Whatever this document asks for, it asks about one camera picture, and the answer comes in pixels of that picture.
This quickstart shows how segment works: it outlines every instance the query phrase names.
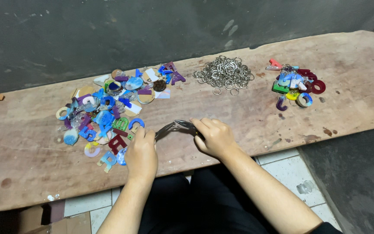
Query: wooden table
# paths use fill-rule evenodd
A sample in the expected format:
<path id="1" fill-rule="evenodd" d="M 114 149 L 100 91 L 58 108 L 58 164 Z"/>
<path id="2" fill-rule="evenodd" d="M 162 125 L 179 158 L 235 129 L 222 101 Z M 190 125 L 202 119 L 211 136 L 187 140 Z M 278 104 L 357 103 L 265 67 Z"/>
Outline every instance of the wooden table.
<path id="1" fill-rule="evenodd" d="M 221 54 L 240 56 L 256 74 L 248 89 L 236 97 L 226 90 L 216 96 L 210 85 L 199 84 L 192 77 L 218 55 L 178 61 L 174 64 L 187 82 L 176 83 L 171 99 L 143 105 L 137 117 L 155 131 L 175 119 L 218 118 L 233 127 L 237 142 L 250 155 L 374 128 L 374 32 L 319 35 Z M 288 110 L 278 111 L 277 94 L 271 87 L 279 72 L 265 70 L 270 58 L 311 69 L 326 83 L 326 91 L 313 94 L 314 103 L 308 108 L 287 104 Z M 96 165 L 101 156 L 85 156 L 84 139 L 75 146 L 58 141 L 64 132 L 57 131 L 62 122 L 55 118 L 56 111 L 69 102 L 73 89 L 96 87 L 93 79 L 4 94 L 6 99 L 0 102 L 0 210 L 48 202 L 48 197 L 88 194 L 126 182 L 126 167 L 117 164 L 107 174 L 104 166 Z M 157 176 L 218 163 L 197 150 L 191 135 L 181 132 L 170 132 L 157 142 L 157 150 Z"/>

